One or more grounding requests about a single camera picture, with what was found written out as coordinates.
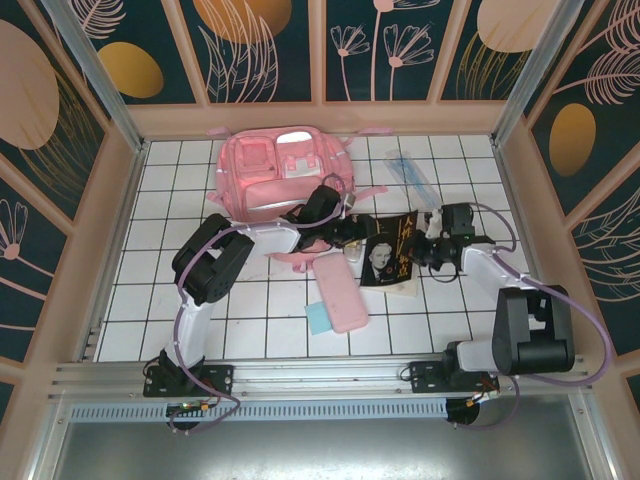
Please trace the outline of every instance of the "purple cable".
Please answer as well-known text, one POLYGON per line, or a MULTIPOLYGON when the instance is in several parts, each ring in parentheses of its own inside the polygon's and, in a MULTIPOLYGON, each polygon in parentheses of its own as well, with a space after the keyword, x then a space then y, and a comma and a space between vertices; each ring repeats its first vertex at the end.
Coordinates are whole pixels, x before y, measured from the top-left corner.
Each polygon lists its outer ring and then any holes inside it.
MULTIPOLYGON (((194 427, 194 428, 192 428, 190 430, 185 430, 184 431, 185 435, 189 435, 190 432, 191 433, 199 433, 201 431, 204 431, 204 430, 207 430, 207 429, 209 429, 211 427, 214 427, 214 426, 218 425, 220 422, 222 422, 225 418, 233 415, 236 412, 236 410, 238 410, 238 408, 240 408, 240 400, 238 400, 236 397, 234 397, 232 395, 228 395, 226 393, 219 392, 215 388, 212 388, 212 387, 209 387, 208 385, 205 385, 193 373, 191 373, 189 371, 189 369, 187 368, 186 364, 184 363, 184 358, 182 357, 182 352, 180 352, 179 333, 180 333, 180 322, 182 322, 182 316, 184 315, 185 307, 187 305, 187 293, 183 289, 184 282, 187 279, 187 275, 189 275, 189 272, 191 271, 193 266, 196 264, 196 262, 198 260, 200 260, 200 258, 207 252, 207 250, 209 250, 222 237, 224 237, 225 235, 228 235, 230 233, 240 232, 240 231, 243 231, 243 230, 250 231, 250 230, 261 229, 261 228, 265 228, 265 227, 271 228, 271 227, 275 227, 275 226, 287 226, 289 228, 294 228, 294 229, 314 228, 314 227, 319 227, 320 225, 324 225, 325 223, 331 221, 332 219, 340 216, 340 214, 342 213, 342 209, 344 207, 344 201, 345 201, 345 197, 346 197, 346 185, 344 184, 344 181, 342 180, 342 178, 340 178, 336 174, 327 175, 322 181, 323 184, 324 184, 324 181, 327 178, 335 178, 336 182, 338 184, 340 184, 340 186, 342 187, 342 192, 343 192, 343 194, 341 195, 341 198, 340 198, 340 203, 336 206, 336 208, 331 213, 331 215, 329 215, 326 218, 323 218, 322 220, 319 220, 317 222, 306 223, 306 224, 292 224, 292 223, 289 223, 289 222, 283 222, 283 221, 274 220, 274 221, 270 221, 270 222, 253 223, 251 225, 236 225, 234 227, 229 227, 229 228, 217 233, 216 235, 213 236, 213 238, 211 238, 211 240, 209 240, 207 243, 205 243, 205 245, 200 250, 198 250, 198 252, 191 259, 191 261, 189 263, 187 263, 187 266, 185 267, 184 271, 182 272, 182 275, 180 275, 180 278, 178 279, 178 294, 180 295, 180 298, 182 299, 182 304, 180 305, 180 309, 178 310, 178 315, 176 316, 176 321, 174 322, 174 325, 173 325, 173 345, 175 347, 176 358, 178 360, 178 364, 180 365, 180 368, 185 373, 187 378, 189 378, 189 380, 191 380, 194 384, 199 386, 202 390, 204 390, 205 392, 208 392, 209 394, 211 394, 213 396, 224 398, 225 400, 230 400, 230 401, 235 403, 235 405, 233 406, 233 408, 231 410, 229 410, 227 413, 224 413, 223 415, 220 415, 215 420, 213 420, 211 422, 208 422, 207 424, 204 424, 204 425, 202 425, 200 427, 194 427)), ((178 431, 178 429, 174 425, 174 422, 173 422, 174 418, 175 418, 175 415, 172 415, 169 418, 169 425, 173 429, 173 433, 176 433, 178 431)))
POLYGON ((591 313, 589 310, 587 310, 586 308, 584 308, 582 305, 580 305, 578 302, 576 302, 575 300, 571 299, 570 297, 552 289, 547 287, 546 285, 543 285, 542 283, 533 280, 532 278, 526 277, 524 276, 524 274, 518 272, 515 268, 513 268, 511 265, 509 265, 507 262, 505 262, 499 255, 499 252, 509 252, 509 253, 514 253, 516 251, 516 234, 513 231, 513 228, 511 227, 511 225, 509 224, 509 222, 507 221, 507 219, 497 210, 487 206, 487 205, 483 205, 482 203, 472 203, 471 205, 476 205, 478 207, 484 208, 485 210, 487 210, 490 213, 493 213, 494 215, 496 215, 501 221, 502 223, 505 224, 505 226, 507 227, 507 230, 509 231, 509 234, 511 235, 511 242, 512 242, 512 247, 511 248, 507 248, 507 247, 502 247, 502 246, 496 246, 493 249, 493 253, 492 253, 492 257, 493 259, 496 261, 496 263, 498 265, 500 265, 505 271, 507 271, 510 275, 513 275, 515 278, 518 278, 522 283, 525 283, 527 285, 529 285, 530 287, 536 288, 542 292, 545 292, 551 296, 554 296, 556 298, 558 298, 559 300, 562 300, 563 302, 565 302, 567 305, 575 308, 576 310, 578 310, 580 313, 582 313, 585 317, 587 317, 587 319, 593 324, 593 326, 596 328, 596 330, 598 331, 598 333, 600 334, 600 337, 602 338, 602 343, 604 344, 604 360, 602 361, 602 365, 600 365, 600 368, 598 369, 598 371, 596 373, 594 373, 593 375, 584 378, 582 380, 578 380, 578 381, 566 381, 566 380, 556 380, 555 378, 548 378, 542 375, 528 375, 528 377, 530 378, 535 378, 536 380, 540 380, 542 382, 546 382, 549 383, 551 385, 557 385, 560 387, 584 387, 587 385, 591 385, 592 383, 598 381, 600 378, 602 378, 604 376, 605 373, 607 373, 607 370, 609 369, 609 367, 611 366, 611 363, 613 361, 613 346, 611 344, 611 339, 609 338, 609 334, 607 333, 607 331, 605 330, 605 328, 602 326, 602 324, 598 321, 598 319, 596 318, 596 316, 591 313))
POLYGON ((507 378, 511 380, 511 383, 513 383, 513 388, 516 391, 516 400, 515 400, 516 403, 513 405, 513 408, 511 409, 511 412, 509 412, 509 415, 504 417, 499 422, 493 423, 491 425, 463 425, 461 423, 456 423, 455 427, 456 428, 460 427, 464 430, 475 430, 475 431, 486 432, 487 430, 494 430, 496 428, 504 427, 507 423, 513 420, 513 418, 516 416, 516 413, 518 412, 518 408, 520 407, 520 385, 518 385, 518 382, 516 381, 515 377, 507 377, 507 378))

